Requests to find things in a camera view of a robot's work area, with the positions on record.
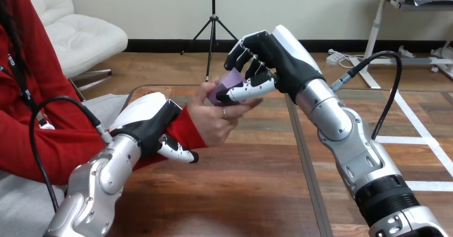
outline white leather chair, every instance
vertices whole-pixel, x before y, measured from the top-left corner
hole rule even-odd
[[[85,71],[126,49],[128,37],[122,29],[101,19],[75,14],[72,0],[31,1],[57,53],[63,73],[71,83],[73,79],[111,73],[110,69]],[[75,85],[74,88],[84,100]]]

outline red sweater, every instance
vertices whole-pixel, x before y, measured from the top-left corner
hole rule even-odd
[[[74,88],[63,75],[61,66],[46,31],[30,0],[6,0],[9,12],[20,29],[22,56],[30,74],[27,86],[37,104],[54,96],[77,99]],[[12,53],[10,39],[0,26],[0,65],[10,73],[7,55]],[[59,101],[47,105],[46,115],[56,130],[43,130],[36,122],[36,144],[52,184],[67,184],[69,175],[79,164],[84,164],[103,147],[99,134],[74,105]],[[28,125],[31,112],[19,97],[15,79],[0,72],[0,170],[35,181],[43,181],[34,160]],[[166,132],[189,149],[203,148],[205,143],[190,116],[183,109]],[[162,161],[152,156],[136,169]]]

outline woman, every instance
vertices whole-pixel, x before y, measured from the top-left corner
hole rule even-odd
[[[37,183],[43,178],[30,147],[31,112],[8,55],[36,104],[55,96],[77,96],[30,0],[0,2],[0,66],[5,69],[0,72],[0,171],[4,172],[3,177],[0,174],[0,233],[40,236],[52,218],[52,205],[45,186]],[[238,118],[260,103],[254,99],[227,107],[224,115],[222,108],[204,106],[207,93],[215,86],[203,83],[192,102],[166,128],[166,133],[189,149],[223,143]],[[40,129],[35,124],[37,148],[52,184],[66,185],[72,170],[98,153],[104,143],[86,117],[68,102],[48,104],[42,113],[56,129]],[[156,154],[136,168],[164,159]]]

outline robotic arm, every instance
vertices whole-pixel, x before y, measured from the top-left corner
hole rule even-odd
[[[247,82],[219,92],[218,101],[241,101],[274,90],[288,93],[333,153],[370,237],[447,236],[430,209],[419,204],[384,147],[372,140],[368,125],[327,85],[314,59],[285,27],[243,37],[224,67],[241,71],[250,59]]]
[[[140,158],[157,152],[196,163],[197,153],[163,133],[180,111],[163,94],[153,93],[130,104],[111,126],[111,135],[99,130],[106,147],[72,172],[66,198],[43,236],[105,236],[112,226],[116,201]]]

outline purple block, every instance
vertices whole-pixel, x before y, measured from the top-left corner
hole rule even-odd
[[[233,101],[233,102],[224,103],[224,102],[219,102],[215,97],[219,91],[232,88],[241,82],[246,83],[247,81],[244,79],[244,77],[241,75],[241,73],[238,72],[238,70],[233,68],[233,70],[231,70],[229,73],[222,76],[218,86],[211,93],[208,94],[209,101],[214,106],[239,105],[239,104],[245,102],[245,100],[243,100],[243,101]]]

